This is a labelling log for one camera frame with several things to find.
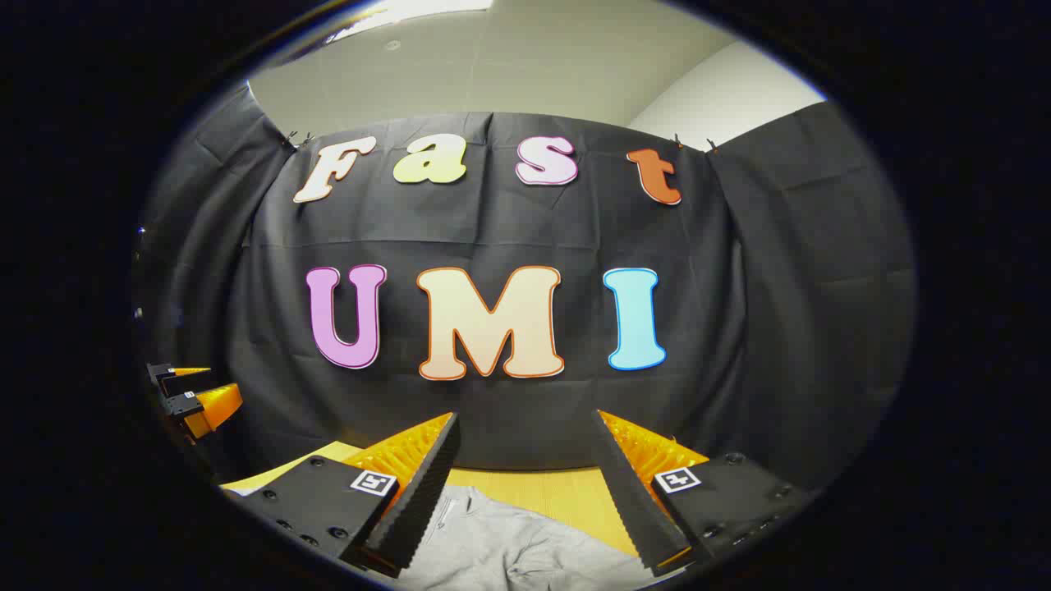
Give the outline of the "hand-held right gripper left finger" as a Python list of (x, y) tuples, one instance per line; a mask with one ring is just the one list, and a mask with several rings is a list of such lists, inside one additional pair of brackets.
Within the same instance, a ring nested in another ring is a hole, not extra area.
[(348, 458), (312, 454), (230, 501), (305, 550), (392, 579), (409, 568), (461, 445), (455, 412)]

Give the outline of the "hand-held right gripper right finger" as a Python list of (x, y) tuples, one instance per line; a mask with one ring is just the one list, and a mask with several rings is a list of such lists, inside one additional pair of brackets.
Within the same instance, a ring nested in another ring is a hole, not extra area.
[(654, 575), (706, 570), (769, 538), (815, 491), (740, 452), (703, 456), (597, 409), (594, 460), (638, 557)]

